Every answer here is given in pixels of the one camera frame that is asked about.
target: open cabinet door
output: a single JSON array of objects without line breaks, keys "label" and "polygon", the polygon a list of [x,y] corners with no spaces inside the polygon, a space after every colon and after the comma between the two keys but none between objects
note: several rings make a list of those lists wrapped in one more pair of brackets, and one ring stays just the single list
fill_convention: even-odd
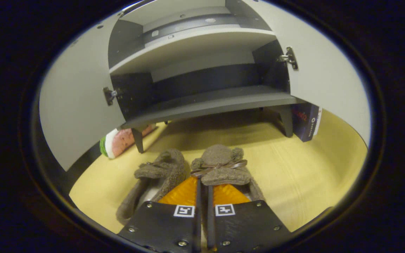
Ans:
[{"label": "open cabinet door", "polygon": [[113,90],[108,44],[118,13],[91,27],[52,63],[40,90],[40,122],[51,152],[64,170],[101,137],[125,122]]},{"label": "open cabinet door", "polygon": [[287,64],[291,95],[336,114],[368,146],[371,116],[367,93],[347,56],[323,33],[292,13],[262,0],[243,1],[265,20],[284,51],[287,47],[294,51],[298,69]]}]

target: book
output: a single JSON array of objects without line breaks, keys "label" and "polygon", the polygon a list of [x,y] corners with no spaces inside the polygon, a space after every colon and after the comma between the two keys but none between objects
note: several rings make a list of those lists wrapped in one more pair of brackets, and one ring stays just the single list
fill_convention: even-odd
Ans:
[{"label": "book", "polygon": [[302,142],[310,141],[318,133],[323,109],[311,103],[292,104],[293,132]]}]

